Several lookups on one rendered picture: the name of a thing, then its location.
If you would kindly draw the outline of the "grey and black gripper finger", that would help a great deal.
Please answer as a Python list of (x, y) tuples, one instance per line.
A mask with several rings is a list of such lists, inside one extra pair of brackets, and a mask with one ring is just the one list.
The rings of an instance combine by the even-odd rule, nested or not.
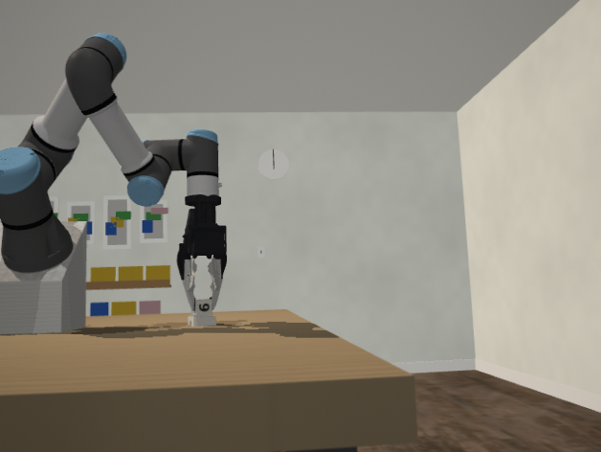
[[(226, 264), (227, 264), (227, 253), (225, 253), (223, 256), (213, 255), (211, 262), (208, 264), (208, 271), (211, 274), (211, 284), (210, 284), (211, 297), (210, 297), (210, 299), (212, 299), (212, 310), (214, 310), (217, 300), (218, 300), (219, 292), (220, 292), (221, 285), (223, 282), (223, 273), (224, 273)], [(219, 274), (217, 274), (217, 271)], [(219, 275), (220, 275), (220, 281), (219, 281)], [(219, 285), (219, 283), (220, 283), (220, 285)]]
[(177, 265), (192, 311), (195, 311), (195, 297), (193, 294), (193, 290), (195, 287), (194, 273), (197, 270), (197, 264), (194, 261), (195, 259), (191, 258), (190, 254), (188, 254), (188, 252), (186, 251), (184, 243), (180, 243), (177, 255)]

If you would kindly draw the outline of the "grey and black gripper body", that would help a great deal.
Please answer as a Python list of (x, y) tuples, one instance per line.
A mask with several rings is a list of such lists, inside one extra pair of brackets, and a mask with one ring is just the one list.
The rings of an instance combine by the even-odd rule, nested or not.
[[(208, 203), (209, 223), (213, 224), (208, 223)], [(217, 225), (216, 223), (215, 206), (221, 205), (221, 197), (216, 194), (210, 196), (205, 196), (204, 194), (189, 195), (185, 197), (185, 204), (195, 208), (193, 225), (196, 225), (197, 220), (197, 226), (189, 225), (185, 229), (186, 236), (183, 235), (183, 238), (185, 238), (184, 246), (186, 251), (190, 252), (191, 243), (191, 253), (189, 254), (195, 259), (197, 256), (207, 256), (208, 259), (211, 259), (211, 255), (223, 256), (227, 253), (226, 225)]]

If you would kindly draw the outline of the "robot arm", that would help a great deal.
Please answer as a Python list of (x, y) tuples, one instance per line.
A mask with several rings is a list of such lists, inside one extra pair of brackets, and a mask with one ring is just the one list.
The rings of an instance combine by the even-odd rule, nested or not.
[(72, 160), (87, 118), (121, 165), (134, 203), (157, 204), (175, 170), (187, 171), (187, 196), (219, 196), (222, 187), (216, 133), (194, 129), (187, 139), (141, 141), (111, 86), (126, 62), (124, 46), (112, 34), (86, 40), (68, 57), (66, 79), (45, 116), (33, 121), (18, 147), (0, 150), (1, 255), (15, 272), (50, 269), (73, 251), (48, 189)]

